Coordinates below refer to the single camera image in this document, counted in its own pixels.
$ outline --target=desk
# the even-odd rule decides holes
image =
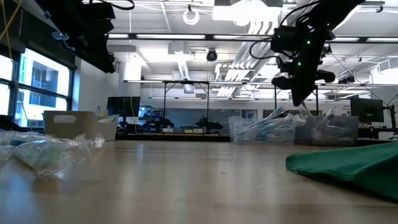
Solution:
[[[359,138],[379,139],[380,132],[394,132],[392,128],[358,128]]]
[[[61,179],[0,170],[0,223],[396,223],[398,205],[294,174],[285,159],[330,148],[113,141]]]

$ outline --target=monitor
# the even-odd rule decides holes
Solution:
[[[109,97],[106,109],[109,115],[118,114],[123,117],[138,117],[139,96]]]
[[[384,122],[383,102],[362,98],[350,98],[351,115],[359,116],[359,121]]]

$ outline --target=glass wall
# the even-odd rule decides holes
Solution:
[[[13,115],[19,126],[43,128],[45,110],[71,107],[73,72],[68,67],[30,49],[19,62],[0,56],[0,66],[0,114]]]

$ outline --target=ceiling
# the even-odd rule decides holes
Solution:
[[[298,0],[298,5],[305,4],[308,0]],[[335,35],[346,36],[396,36],[398,37],[398,1],[385,0],[384,11],[376,13],[376,6],[363,6],[355,12],[348,21],[334,31]],[[112,32],[134,33],[180,33],[180,34],[246,34],[247,26],[237,26],[232,21],[214,21],[211,11],[214,1],[204,1],[204,6],[192,6],[192,9],[203,10],[199,12],[200,19],[195,25],[188,25],[183,20],[186,5],[173,6],[170,4],[136,4],[132,11],[114,9],[116,19],[113,20],[115,29]],[[34,0],[25,0],[23,7],[31,13],[42,18],[40,8]],[[178,70],[176,62],[159,62],[159,59],[168,54],[169,41],[148,40],[110,40],[109,45],[135,45],[145,57],[147,66],[143,74],[170,73]],[[218,60],[233,60],[239,52],[240,42],[205,42],[191,41],[190,48],[194,48],[195,59],[188,62],[190,70],[214,71],[216,63],[206,61],[206,52],[209,48],[216,49]],[[355,68],[359,79],[367,79],[369,67],[377,65],[388,56],[398,55],[398,45],[394,44],[331,44],[332,56],[324,58],[324,64],[319,68],[340,74],[347,68]]]

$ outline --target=window frame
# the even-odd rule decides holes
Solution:
[[[54,62],[57,62],[63,66],[66,66],[64,63],[59,62],[58,60],[56,60],[53,57],[49,57],[49,55],[45,55],[42,52],[36,50],[36,49],[32,49],[30,47],[27,47],[26,49],[32,50],[40,55],[42,55],[43,57],[47,57],[50,60],[53,60]],[[73,94],[73,79],[75,76],[75,68],[71,68],[69,66],[66,66],[69,69],[69,87],[68,87],[68,95],[62,95],[56,92],[52,92],[52,91],[48,91],[48,90],[43,90],[41,88],[37,88],[34,86],[29,86],[23,83],[19,83],[19,78],[20,78],[20,64],[21,64],[21,60],[22,60],[22,54],[23,53],[15,53],[13,52],[13,65],[12,65],[12,78],[11,80],[6,80],[4,78],[0,78],[0,84],[4,84],[7,85],[10,89],[10,96],[9,96],[9,106],[8,106],[8,115],[12,115],[13,121],[15,122],[15,115],[16,115],[16,109],[17,109],[17,101],[19,99],[19,90],[29,90],[33,93],[38,93],[41,95],[47,95],[47,96],[54,96],[56,98],[61,98],[64,99],[67,102],[67,111],[72,109],[72,94]],[[7,58],[10,58],[9,54],[7,54],[6,52],[0,52],[0,55],[5,56]],[[37,128],[37,127],[21,127],[23,130],[25,131],[43,131],[43,128]]]

